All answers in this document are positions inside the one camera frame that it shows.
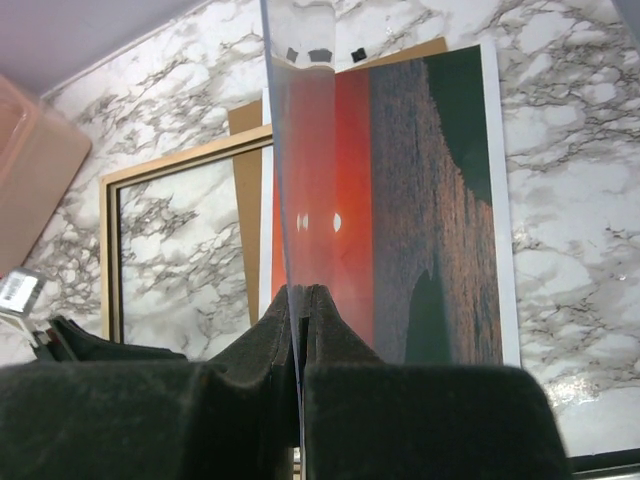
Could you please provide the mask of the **clear acrylic glass sheet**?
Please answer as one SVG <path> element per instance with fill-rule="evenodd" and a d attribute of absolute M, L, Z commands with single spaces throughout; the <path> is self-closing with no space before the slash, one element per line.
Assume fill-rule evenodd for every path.
<path fill-rule="evenodd" d="M 308 376 L 314 323 L 334 275 L 335 5 L 264 1 L 276 178 L 296 363 L 299 445 L 312 410 Z"/>

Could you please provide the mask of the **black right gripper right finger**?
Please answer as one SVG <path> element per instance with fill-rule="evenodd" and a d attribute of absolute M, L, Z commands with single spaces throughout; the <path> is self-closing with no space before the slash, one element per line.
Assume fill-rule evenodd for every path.
<path fill-rule="evenodd" d="M 384 363 L 307 291 L 305 473 L 310 479 L 567 479 L 546 395 L 506 366 Z"/>

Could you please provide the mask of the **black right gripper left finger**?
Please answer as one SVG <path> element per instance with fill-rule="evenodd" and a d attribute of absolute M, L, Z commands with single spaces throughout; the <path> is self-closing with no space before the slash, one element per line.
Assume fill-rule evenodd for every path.
<path fill-rule="evenodd" d="M 289 479 L 288 296 L 208 361 L 56 361 L 1 371 L 5 479 Z"/>

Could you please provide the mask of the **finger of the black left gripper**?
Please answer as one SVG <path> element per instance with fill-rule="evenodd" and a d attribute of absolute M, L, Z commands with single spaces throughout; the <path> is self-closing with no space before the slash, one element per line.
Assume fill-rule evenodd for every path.
<path fill-rule="evenodd" d="M 129 345 L 105 340 L 88 333 L 73 320 L 57 316 L 49 321 L 49 351 L 56 361 L 151 361 L 184 360 L 166 348 Z"/>

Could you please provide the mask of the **wooden picture frame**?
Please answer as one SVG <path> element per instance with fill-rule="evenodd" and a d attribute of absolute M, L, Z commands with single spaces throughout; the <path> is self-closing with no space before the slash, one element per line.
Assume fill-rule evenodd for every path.
<path fill-rule="evenodd" d="M 273 144 L 272 126 L 262 125 L 100 178 L 101 318 L 105 338 L 115 343 L 124 342 L 120 191 L 204 164 L 261 150 Z"/>

